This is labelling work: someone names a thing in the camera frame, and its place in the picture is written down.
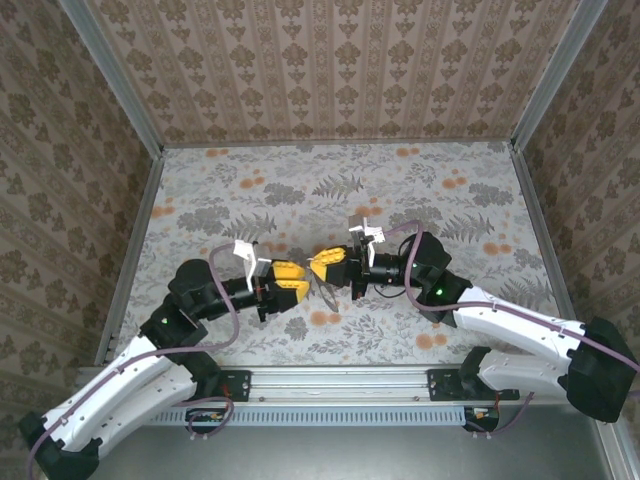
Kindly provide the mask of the aluminium side rail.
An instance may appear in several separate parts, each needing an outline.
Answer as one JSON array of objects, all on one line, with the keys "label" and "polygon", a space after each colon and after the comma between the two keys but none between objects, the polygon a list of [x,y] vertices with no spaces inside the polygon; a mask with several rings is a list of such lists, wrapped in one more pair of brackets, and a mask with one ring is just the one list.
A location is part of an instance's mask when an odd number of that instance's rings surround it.
[{"label": "aluminium side rail", "polygon": [[507,146],[559,313],[563,318],[577,319],[525,158],[513,145],[508,143]]},{"label": "aluminium side rail", "polygon": [[159,189],[163,168],[164,158],[163,155],[160,155],[151,163],[151,169],[133,225],[126,255],[124,257],[120,275],[105,321],[103,333],[94,358],[93,364],[95,366],[101,366],[110,361],[113,358],[114,351],[117,347],[119,331],[125,318],[132,285],[138,268],[155,198]]}]

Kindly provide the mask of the aluminium mounting rail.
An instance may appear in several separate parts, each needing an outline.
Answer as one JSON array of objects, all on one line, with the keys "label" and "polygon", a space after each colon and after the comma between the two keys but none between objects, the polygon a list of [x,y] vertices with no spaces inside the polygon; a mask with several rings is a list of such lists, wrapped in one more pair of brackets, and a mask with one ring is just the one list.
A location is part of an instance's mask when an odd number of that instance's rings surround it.
[{"label": "aluminium mounting rail", "polygon": [[455,368],[462,375],[477,375],[495,390],[518,390],[520,398],[563,402],[566,392],[559,372],[549,363],[531,356],[498,357],[496,364],[473,372],[458,365],[371,367],[220,367],[208,362],[201,367],[179,366],[166,358],[146,358],[136,364],[109,366],[76,394],[93,408],[116,406],[137,393],[148,394],[145,404],[162,398],[183,402],[196,396],[198,383],[220,370],[252,372],[249,401],[267,402],[390,402],[431,401],[427,371]]}]

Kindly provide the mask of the grey metal sheet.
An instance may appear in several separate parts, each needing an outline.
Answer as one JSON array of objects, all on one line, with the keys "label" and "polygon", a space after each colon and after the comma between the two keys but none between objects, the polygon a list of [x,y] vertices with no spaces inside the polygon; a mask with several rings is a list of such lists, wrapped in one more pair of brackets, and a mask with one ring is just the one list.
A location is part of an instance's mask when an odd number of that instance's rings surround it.
[{"label": "grey metal sheet", "polygon": [[461,427],[227,427],[191,440],[136,431],[90,480],[613,480],[591,420],[532,406],[505,433]]}]

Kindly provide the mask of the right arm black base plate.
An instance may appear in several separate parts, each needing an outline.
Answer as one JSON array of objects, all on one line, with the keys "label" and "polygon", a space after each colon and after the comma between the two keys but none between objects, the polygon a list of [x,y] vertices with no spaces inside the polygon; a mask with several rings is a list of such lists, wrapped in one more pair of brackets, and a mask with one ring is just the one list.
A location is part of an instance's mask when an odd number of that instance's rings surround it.
[{"label": "right arm black base plate", "polygon": [[477,375],[462,375],[458,369],[430,369],[427,371],[429,397],[432,401],[515,401],[518,390],[495,390]]}]

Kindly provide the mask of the aluminium corner post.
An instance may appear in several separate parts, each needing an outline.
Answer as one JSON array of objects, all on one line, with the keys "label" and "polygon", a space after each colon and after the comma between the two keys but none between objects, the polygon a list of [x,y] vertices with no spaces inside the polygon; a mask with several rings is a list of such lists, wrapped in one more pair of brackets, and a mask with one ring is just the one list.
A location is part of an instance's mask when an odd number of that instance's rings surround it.
[{"label": "aluminium corner post", "polygon": [[579,0],[511,135],[515,151],[522,152],[533,136],[607,3],[608,0]]},{"label": "aluminium corner post", "polygon": [[151,161],[157,161],[161,158],[163,149],[160,135],[89,5],[85,0],[59,0],[59,3],[114,93]]}]

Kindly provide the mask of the black connector box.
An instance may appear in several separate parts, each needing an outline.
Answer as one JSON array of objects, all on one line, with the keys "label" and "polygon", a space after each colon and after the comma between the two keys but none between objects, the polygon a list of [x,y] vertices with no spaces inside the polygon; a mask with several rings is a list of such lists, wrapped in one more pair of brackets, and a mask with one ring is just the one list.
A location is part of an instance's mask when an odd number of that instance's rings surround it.
[{"label": "black connector box", "polygon": [[466,431],[490,433],[498,428],[500,414],[496,407],[465,407],[464,420]]},{"label": "black connector box", "polygon": [[208,436],[220,426],[227,411],[227,407],[188,409],[185,414],[185,428],[190,434]]}]

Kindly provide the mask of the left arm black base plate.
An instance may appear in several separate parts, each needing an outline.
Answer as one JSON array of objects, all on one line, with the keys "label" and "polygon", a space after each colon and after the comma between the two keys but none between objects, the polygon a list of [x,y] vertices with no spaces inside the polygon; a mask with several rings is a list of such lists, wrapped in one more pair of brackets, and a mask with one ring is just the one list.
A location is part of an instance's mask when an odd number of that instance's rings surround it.
[{"label": "left arm black base plate", "polygon": [[248,402],[251,378],[250,370],[220,370],[198,383],[196,396],[224,397],[233,402]]}]

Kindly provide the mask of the aluminium frame profile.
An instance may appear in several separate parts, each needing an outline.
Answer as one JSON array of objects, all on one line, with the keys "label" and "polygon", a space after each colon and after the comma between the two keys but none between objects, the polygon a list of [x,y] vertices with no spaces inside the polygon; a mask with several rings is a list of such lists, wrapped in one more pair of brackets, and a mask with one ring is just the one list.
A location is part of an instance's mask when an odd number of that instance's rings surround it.
[{"label": "aluminium frame profile", "polygon": [[596,422],[598,435],[613,480],[640,480],[640,458],[636,454],[627,422]]}]

